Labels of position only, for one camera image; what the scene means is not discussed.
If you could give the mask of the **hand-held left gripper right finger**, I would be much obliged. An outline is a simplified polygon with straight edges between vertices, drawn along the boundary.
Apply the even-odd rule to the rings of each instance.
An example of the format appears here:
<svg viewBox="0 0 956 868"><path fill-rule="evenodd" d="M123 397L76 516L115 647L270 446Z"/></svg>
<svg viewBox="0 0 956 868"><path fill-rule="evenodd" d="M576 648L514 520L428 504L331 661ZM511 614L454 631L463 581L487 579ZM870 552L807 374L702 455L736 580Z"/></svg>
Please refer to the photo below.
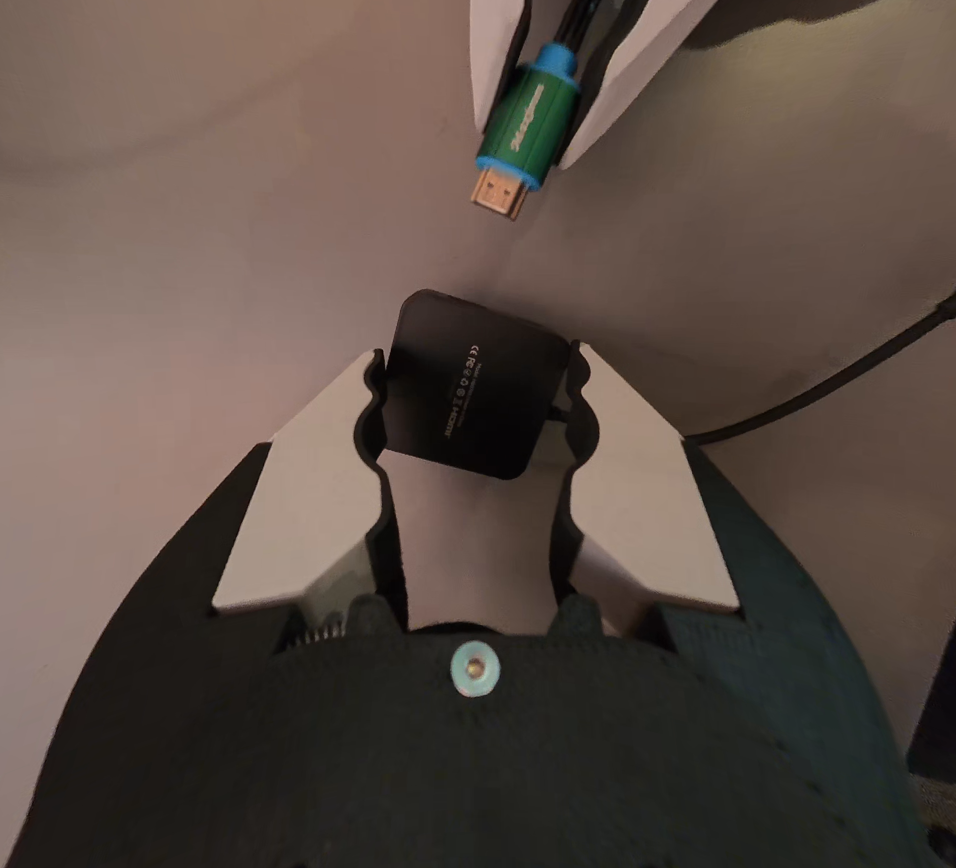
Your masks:
<svg viewBox="0 0 956 868"><path fill-rule="evenodd" d="M553 525L556 598L636 633L660 604L737 615L740 600L682 435L591 345L571 346L565 439L572 462Z"/></svg>

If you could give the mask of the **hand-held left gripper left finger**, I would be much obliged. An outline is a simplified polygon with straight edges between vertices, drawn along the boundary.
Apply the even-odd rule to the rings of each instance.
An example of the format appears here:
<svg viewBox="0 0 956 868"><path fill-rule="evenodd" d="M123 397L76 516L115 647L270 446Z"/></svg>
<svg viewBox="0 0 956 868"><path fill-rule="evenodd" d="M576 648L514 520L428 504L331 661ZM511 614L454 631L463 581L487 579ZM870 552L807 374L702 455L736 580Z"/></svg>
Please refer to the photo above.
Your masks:
<svg viewBox="0 0 956 868"><path fill-rule="evenodd" d="M376 595L409 625L400 532L386 472L385 358L366 351L269 441L212 597L219 615L290 604L306 625Z"/></svg>

